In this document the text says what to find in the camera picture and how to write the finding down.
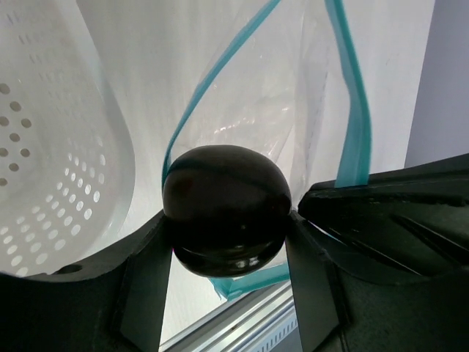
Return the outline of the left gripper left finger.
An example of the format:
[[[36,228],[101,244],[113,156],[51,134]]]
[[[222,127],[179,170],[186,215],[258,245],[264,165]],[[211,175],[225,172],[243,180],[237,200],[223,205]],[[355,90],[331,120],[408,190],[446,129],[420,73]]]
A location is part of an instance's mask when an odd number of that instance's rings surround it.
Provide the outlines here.
[[[157,351],[171,264],[166,219],[53,274],[1,275],[2,351]]]

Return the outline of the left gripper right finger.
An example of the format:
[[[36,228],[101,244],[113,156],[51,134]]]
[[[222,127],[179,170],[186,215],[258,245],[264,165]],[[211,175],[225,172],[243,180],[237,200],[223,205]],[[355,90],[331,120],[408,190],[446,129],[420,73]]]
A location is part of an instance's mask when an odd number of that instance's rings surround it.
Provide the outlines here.
[[[468,156],[313,185],[287,257],[305,351],[468,349]]]

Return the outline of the clear zip top bag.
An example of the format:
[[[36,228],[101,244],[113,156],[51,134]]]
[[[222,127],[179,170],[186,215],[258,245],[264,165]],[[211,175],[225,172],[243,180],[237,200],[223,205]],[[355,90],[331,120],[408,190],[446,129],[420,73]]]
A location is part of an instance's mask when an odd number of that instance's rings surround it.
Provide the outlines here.
[[[210,60],[166,149],[171,164],[197,147],[234,145],[283,172],[292,214],[312,184],[322,127],[339,127],[328,167],[335,186],[369,180],[371,117],[341,1],[243,1],[233,18],[215,17],[204,48]],[[232,300],[288,280],[285,243],[264,267],[243,276],[205,277]]]

